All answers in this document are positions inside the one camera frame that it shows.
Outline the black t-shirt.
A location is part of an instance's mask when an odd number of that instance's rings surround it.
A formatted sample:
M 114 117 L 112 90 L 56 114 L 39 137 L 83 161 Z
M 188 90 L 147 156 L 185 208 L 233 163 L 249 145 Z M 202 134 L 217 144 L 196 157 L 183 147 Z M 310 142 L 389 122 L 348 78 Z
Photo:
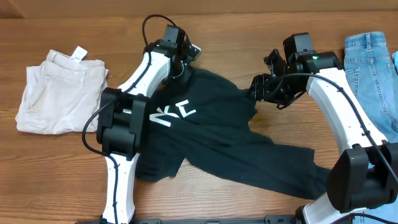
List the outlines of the black t-shirt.
M 256 102 L 246 90 L 208 70 L 191 68 L 151 97 L 147 148 L 136 177 L 175 177 L 184 160 L 222 179 L 294 197 L 316 199 L 329 170 L 313 149 L 276 144 L 249 129 Z

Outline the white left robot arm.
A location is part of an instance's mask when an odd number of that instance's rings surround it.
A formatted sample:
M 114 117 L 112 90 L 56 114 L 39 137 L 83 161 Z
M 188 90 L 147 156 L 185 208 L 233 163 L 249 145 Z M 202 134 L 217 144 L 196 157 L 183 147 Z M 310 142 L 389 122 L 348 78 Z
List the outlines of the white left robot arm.
M 200 53 L 188 40 L 157 40 L 144 49 L 141 64 L 125 83 L 103 91 L 96 138 L 107 155 L 108 177 L 100 223 L 133 223 L 135 171 L 149 132 L 150 97 L 163 81 L 186 75 Z

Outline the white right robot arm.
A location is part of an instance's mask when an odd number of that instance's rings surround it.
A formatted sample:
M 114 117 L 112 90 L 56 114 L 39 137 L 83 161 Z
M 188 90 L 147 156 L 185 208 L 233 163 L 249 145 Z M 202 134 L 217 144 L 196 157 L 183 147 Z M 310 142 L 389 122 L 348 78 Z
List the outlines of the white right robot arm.
M 276 223 L 345 223 L 365 210 L 397 199 L 397 144 L 390 143 L 358 103 L 334 52 L 293 52 L 284 60 L 274 49 L 264 57 L 270 72 L 253 78 L 249 94 L 282 110 L 308 93 L 327 119 L 340 156 L 326 192 L 295 215 L 268 216 Z

